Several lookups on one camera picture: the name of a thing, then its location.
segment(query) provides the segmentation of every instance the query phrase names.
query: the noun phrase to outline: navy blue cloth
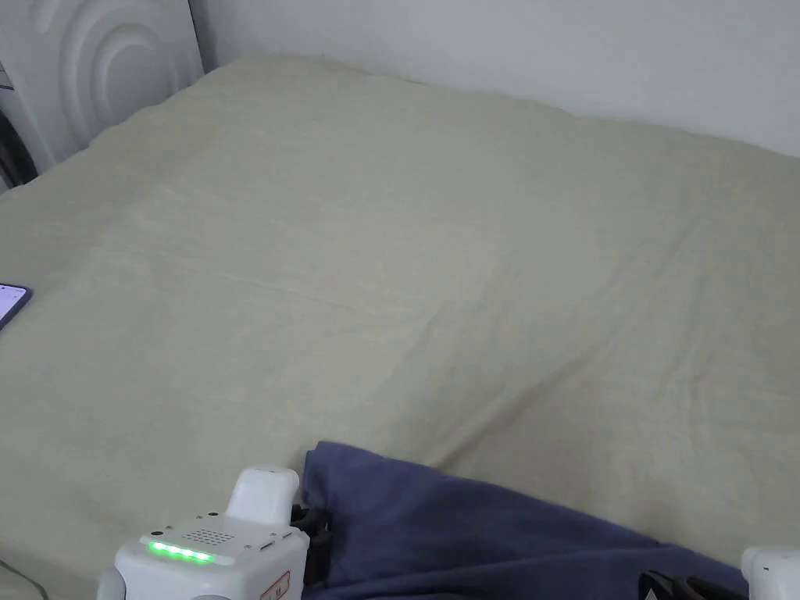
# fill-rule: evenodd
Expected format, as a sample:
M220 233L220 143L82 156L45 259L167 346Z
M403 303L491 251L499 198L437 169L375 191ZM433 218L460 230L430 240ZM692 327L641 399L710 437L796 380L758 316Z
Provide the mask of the navy blue cloth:
M733 567L486 483L349 446L306 456L303 499L333 515L334 554L313 600L636 600L641 572L746 593Z

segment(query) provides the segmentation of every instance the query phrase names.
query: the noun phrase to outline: phone screen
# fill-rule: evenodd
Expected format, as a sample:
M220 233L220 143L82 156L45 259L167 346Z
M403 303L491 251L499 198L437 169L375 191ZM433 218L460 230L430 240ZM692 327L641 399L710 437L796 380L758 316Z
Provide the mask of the phone screen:
M19 312L29 299L30 290L0 283L0 329Z

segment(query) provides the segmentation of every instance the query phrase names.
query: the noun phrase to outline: white robot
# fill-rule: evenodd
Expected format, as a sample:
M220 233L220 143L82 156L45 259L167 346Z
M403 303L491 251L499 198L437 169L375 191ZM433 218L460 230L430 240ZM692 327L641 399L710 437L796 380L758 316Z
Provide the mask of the white robot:
M300 600L312 540L290 525L299 486L289 469L246 469L225 513L125 544L98 600Z
M751 600L800 598L800 549L756 546L742 556L742 575L750 584Z

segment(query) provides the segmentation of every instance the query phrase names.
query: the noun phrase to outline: bed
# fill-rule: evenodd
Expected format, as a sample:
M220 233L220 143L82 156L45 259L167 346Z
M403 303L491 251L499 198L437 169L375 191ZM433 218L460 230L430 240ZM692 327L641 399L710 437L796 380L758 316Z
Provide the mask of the bed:
M800 161L308 58L0 197L0 558L91 596L347 442L736 562L800 536Z

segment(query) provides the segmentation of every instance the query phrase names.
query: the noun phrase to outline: green led light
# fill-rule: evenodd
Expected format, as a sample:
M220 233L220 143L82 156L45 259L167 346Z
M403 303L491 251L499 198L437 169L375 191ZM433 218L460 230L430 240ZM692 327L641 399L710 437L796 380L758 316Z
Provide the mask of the green led light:
M183 558L184 560L191 560L195 562L205 563L214 562L214 557L204 552L195 552L188 548L178 548L177 546L168 546L161 542L152 542L150 549L156 554L164 556L165 554L170 558Z

